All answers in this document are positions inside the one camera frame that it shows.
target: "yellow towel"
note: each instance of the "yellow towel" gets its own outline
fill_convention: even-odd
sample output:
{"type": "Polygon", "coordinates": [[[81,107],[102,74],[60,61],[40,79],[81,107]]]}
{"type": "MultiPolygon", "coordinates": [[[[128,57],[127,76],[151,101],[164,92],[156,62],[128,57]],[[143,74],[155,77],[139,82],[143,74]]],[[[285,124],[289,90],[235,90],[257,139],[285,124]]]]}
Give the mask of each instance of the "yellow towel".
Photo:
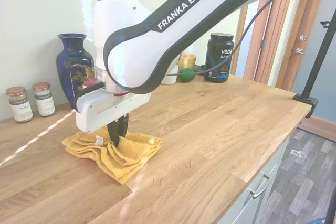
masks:
{"type": "Polygon", "coordinates": [[[161,139],[144,134],[120,137],[118,148],[110,140],[107,127],[93,133],[79,132],[62,141],[66,151],[78,158],[90,158],[99,168],[120,184],[130,179],[154,156],[162,145],[161,139]],[[103,147],[95,145],[96,136],[103,138],[103,147]]]}

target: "wooden countertop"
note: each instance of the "wooden countertop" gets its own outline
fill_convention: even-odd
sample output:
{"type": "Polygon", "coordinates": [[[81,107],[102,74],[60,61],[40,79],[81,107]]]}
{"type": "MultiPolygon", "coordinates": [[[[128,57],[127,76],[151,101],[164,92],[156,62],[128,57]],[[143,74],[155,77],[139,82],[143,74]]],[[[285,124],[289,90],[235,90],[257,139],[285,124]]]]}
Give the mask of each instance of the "wooden countertop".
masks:
{"type": "MultiPolygon", "coordinates": [[[[310,110],[292,96],[235,76],[160,86],[129,130],[163,146],[123,186],[65,151],[73,114],[0,167],[0,223],[216,223],[310,110]]],[[[0,161],[69,111],[0,122],[0,161]]]]}

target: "jar lid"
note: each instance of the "jar lid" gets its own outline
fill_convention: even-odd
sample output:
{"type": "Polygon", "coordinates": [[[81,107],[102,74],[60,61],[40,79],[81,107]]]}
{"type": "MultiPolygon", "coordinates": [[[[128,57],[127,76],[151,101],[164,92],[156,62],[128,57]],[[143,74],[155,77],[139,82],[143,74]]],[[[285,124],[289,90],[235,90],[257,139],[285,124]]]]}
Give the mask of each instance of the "jar lid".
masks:
{"type": "Polygon", "coordinates": [[[6,94],[8,95],[19,95],[23,94],[24,92],[26,92],[26,88],[23,86],[16,86],[6,89],[6,94]]]}
{"type": "Polygon", "coordinates": [[[210,35],[211,39],[218,39],[223,41],[232,41],[233,35],[232,34],[221,34],[221,33],[214,33],[210,35]]]}
{"type": "Polygon", "coordinates": [[[45,90],[50,88],[50,84],[48,82],[38,82],[33,85],[34,90],[45,90]]]}

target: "blue vase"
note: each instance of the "blue vase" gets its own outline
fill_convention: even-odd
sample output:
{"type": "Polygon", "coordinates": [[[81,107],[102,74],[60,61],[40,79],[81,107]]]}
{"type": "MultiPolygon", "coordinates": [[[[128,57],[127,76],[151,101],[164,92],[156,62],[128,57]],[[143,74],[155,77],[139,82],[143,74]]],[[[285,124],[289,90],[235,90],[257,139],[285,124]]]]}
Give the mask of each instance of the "blue vase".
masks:
{"type": "Polygon", "coordinates": [[[85,34],[59,34],[63,42],[63,51],[57,55],[56,66],[63,92],[71,103],[82,90],[84,81],[93,79],[95,64],[93,57],[84,49],[85,34]]]}

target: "vinyl plank floor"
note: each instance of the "vinyl plank floor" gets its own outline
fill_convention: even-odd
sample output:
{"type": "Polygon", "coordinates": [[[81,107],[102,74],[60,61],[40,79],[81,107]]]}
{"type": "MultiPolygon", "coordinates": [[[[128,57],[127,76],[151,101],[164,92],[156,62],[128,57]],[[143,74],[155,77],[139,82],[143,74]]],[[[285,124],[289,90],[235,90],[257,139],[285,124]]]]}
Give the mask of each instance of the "vinyl plank floor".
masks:
{"type": "Polygon", "coordinates": [[[306,224],[325,217],[335,187],[336,143],[296,129],[257,224],[306,224]]]}

